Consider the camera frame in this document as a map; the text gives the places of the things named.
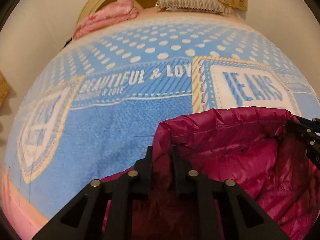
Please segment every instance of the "metal screw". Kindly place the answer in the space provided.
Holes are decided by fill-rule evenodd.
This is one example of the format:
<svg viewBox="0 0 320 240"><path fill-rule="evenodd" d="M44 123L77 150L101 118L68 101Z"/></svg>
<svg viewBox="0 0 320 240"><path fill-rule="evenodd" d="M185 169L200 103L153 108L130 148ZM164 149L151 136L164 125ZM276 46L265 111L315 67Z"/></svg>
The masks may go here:
<svg viewBox="0 0 320 240"><path fill-rule="evenodd" d="M98 179L94 179L94 180L92 180L92 181L90 182L90 185L91 185L92 187L98 187L100 184L101 184L101 181L98 180Z"/></svg>
<svg viewBox="0 0 320 240"><path fill-rule="evenodd" d="M196 177L199 175L199 172L198 171L195 171L195 170L191 170L191 171L188 171L188 175L190 177Z"/></svg>
<svg viewBox="0 0 320 240"><path fill-rule="evenodd" d="M128 172L128 176L129 177L136 177L138 176L139 172L135 171L135 170L132 170L132 171L129 171Z"/></svg>
<svg viewBox="0 0 320 240"><path fill-rule="evenodd" d="M233 186L236 184L236 182L235 182L233 179L227 179L227 180L225 181L225 184L226 184L227 186L233 187Z"/></svg>

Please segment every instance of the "black metal frame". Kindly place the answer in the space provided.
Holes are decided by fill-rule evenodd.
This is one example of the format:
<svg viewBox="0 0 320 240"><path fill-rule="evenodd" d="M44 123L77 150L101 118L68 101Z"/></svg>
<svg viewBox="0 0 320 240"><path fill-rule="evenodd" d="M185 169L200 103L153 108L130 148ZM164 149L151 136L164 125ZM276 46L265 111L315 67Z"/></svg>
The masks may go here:
<svg viewBox="0 0 320 240"><path fill-rule="evenodd" d="M287 122L287 132L306 144L306 157L320 169L320 119ZM102 183L91 181L33 240L127 240L131 239L132 200L143 200L151 189L152 147L146 157L138 160L134 170L117 180ZM232 179L219 182L193 170L182 159L177 148L171 152L173 181L180 200L194 200L198 206L200 240L285 240L289 237L262 208ZM102 223L106 206L112 200L106 230ZM320 233L317 220L305 240L316 239Z"/></svg>

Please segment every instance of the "folded pink blanket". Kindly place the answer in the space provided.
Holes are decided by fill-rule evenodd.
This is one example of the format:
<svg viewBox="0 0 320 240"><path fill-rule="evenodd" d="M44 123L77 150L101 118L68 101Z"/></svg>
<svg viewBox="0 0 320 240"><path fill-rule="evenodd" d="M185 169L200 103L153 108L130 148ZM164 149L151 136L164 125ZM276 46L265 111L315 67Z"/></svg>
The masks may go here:
<svg viewBox="0 0 320 240"><path fill-rule="evenodd" d="M134 5L133 0L112 2L101 10L92 13L85 19L81 20L73 32L72 39L77 40L90 32L129 19L134 19L137 15L138 10Z"/></svg>

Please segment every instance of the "magenta down jacket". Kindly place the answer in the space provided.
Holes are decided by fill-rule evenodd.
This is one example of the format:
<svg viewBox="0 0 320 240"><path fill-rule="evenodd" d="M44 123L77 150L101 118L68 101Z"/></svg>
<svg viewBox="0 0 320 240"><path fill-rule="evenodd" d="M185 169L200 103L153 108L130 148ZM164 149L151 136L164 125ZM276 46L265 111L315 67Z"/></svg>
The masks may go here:
<svg viewBox="0 0 320 240"><path fill-rule="evenodd" d="M197 238L197 207L178 201L172 189L172 146L210 179L234 179L291 239L303 239L319 213L320 171L305 158L304 143L286 132L288 120L297 121L285 109L241 107L161 122L153 189L148 201L133 205L132 239Z"/></svg>

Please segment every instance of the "striped pillow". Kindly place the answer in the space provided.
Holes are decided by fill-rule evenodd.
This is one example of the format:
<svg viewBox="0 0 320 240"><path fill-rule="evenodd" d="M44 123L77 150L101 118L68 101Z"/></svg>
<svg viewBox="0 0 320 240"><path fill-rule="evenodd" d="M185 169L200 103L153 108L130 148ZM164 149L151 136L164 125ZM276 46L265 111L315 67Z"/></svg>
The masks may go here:
<svg viewBox="0 0 320 240"><path fill-rule="evenodd" d="M158 0L155 8L167 11L186 10L234 15L231 7L224 6L218 0Z"/></svg>

